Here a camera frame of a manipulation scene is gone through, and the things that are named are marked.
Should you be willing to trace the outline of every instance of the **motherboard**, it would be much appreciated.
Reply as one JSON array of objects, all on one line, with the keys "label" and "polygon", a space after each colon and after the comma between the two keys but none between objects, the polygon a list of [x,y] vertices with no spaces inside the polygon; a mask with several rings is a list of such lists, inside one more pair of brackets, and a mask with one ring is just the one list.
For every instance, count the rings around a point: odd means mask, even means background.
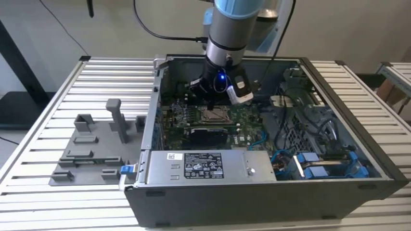
[{"label": "motherboard", "polygon": [[165,150],[273,150],[255,105],[195,106],[173,102],[161,107]]}]

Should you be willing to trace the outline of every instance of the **power supply label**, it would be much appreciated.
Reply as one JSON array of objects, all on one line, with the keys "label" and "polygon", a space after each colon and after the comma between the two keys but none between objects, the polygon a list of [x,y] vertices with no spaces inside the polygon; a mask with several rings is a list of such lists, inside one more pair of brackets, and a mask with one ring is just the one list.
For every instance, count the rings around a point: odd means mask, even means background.
[{"label": "power supply label", "polygon": [[224,178],[221,153],[184,153],[187,179]]}]

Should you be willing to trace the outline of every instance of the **barcode label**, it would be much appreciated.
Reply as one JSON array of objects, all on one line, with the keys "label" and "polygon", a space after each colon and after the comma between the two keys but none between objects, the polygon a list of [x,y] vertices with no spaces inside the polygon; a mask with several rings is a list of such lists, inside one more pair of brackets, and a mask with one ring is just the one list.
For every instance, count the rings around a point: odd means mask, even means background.
[{"label": "barcode label", "polygon": [[183,153],[167,153],[168,160],[183,160]]}]

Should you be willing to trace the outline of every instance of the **white wall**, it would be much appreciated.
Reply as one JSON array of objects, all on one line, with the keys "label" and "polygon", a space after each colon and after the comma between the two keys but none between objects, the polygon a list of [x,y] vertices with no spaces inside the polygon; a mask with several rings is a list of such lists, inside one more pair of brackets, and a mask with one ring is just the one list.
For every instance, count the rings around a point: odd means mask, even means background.
[{"label": "white wall", "polygon": [[[153,38],[140,28],[131,0],[44,0],[92,56],[153,57],[156,53],[201,53],[199,44]],[[168,36],[201,35],[196,0],[137,0],[141,20]],[[380,61],[399,61],[411,46],[411,1],[297,0],[279,55],[344,60],[358,72],[374,72]],[[37,0],[1,0],[3,21],[45,90],[67,78],[81,49]]]}]

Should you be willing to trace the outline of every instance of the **metal slat table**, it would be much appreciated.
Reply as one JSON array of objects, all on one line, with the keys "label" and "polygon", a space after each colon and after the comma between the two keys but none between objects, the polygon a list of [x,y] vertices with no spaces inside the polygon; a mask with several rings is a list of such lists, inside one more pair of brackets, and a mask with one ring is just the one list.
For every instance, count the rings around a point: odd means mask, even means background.
[{"label": "metal slat table", "polygon": [[376,71],[411,97],[411,63],[382,62]]},{"label": "metal slat table", "polygon": [[[312,62],[394,163],[411,179],[411,129],[362,83],[335,62]],[[153,84],[152,59],[91,58],[79,62],[1,171],[0,231],[128,231],[139,227],[117,185],[48,185],[73,132],[79,113],[111,120],[104,102],[123,101],[127,119],[145,115]],[[304,221],[192,227],[225,230],[410,230],[411,184],[383,201],[370,201],[340,221]]]}]

